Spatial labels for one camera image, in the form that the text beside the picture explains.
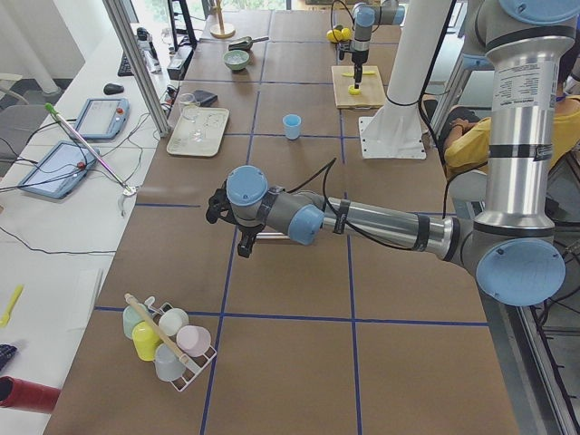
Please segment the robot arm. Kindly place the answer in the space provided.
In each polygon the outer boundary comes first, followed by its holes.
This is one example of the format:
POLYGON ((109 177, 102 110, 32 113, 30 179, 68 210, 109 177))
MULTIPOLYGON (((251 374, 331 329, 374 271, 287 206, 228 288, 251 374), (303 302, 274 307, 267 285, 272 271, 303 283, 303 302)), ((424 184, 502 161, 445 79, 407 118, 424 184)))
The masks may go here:
POLYGON ((427 251, 465 268, 478 288, 507 305, 535 305, 564 283, 566 264, 545 213, 556 79, 572 46, 576 1, 482 1, 467 41, 494 66, 485 207, 472 220, 435 218, 270 186, 241 166, 209 199, 207 221, 236 225, 249 256, 265 227, 303 245, 318 231, 355 232, 381 245, 427 251))
POLYGON ((363 65, 368 61, 372 31, 380 25, 401 24, 404 7, 398 1, 383 1, 381 5, 358 3, 353 8, 353 38, 338 43, 339 59, 349 53, 353 62, 353 90, 359 91, 363 65))

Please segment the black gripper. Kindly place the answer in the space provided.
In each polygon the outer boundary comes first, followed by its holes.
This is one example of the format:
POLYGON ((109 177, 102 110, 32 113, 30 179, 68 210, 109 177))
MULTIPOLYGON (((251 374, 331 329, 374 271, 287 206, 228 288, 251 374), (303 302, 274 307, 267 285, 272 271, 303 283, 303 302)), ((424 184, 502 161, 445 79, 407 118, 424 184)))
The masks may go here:
POLYGON ((363 71, 362 63, 368 61, 370 48, 370 41, 349 40, 341 41, 337 44, 339 60, 342 61, 347 53, 352 55, 353 71, 356 76, 354 78, 354 86, 360 88, 362 81, 361 73, 363 71))
POLYGON ((216 224, 219 219, 238 227, 241 231, 241 238, 237 244, 237 254, 243 258, 249 258, 256 242, 256 235, 259 233, 259 225, 247 226, 237 220, 227 198, 227 183, 225 181, 208 199, 206 211, 206 221, 209 224, 216 224))

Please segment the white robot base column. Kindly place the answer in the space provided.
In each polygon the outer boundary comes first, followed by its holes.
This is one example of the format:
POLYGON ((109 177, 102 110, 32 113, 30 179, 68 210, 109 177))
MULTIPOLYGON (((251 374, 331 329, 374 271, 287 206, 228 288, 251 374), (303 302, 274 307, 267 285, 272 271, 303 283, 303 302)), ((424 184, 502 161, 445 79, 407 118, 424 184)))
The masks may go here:
POLYGON ((409 2, 385 103, 373 117, 359 119, 365 159, 426 158, 419 114, 421 94, 453 8, 452 1, 409 2))

